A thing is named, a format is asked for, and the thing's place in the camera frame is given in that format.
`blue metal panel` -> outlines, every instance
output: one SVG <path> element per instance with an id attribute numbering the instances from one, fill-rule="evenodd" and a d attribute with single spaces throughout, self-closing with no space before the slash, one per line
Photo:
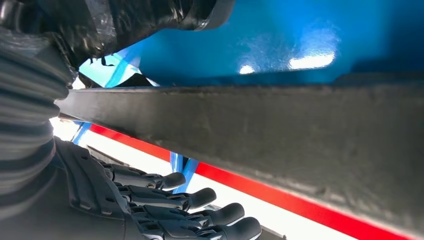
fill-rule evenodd
<path id="1" fill-rule="evenodd" d="M 161 86 L 328 83 L 422 70 L 423 13 L 422 0 L 238 0 L 218 29 L 166 29 L 127 51 Z"/>

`metal beam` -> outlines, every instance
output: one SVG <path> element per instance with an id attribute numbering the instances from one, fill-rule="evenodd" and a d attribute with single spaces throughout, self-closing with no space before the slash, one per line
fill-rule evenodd
<path id="1" fill-rule="evenodd" d="M 424 236 L 424 83 L 71 90 L 62 113 Z"/>

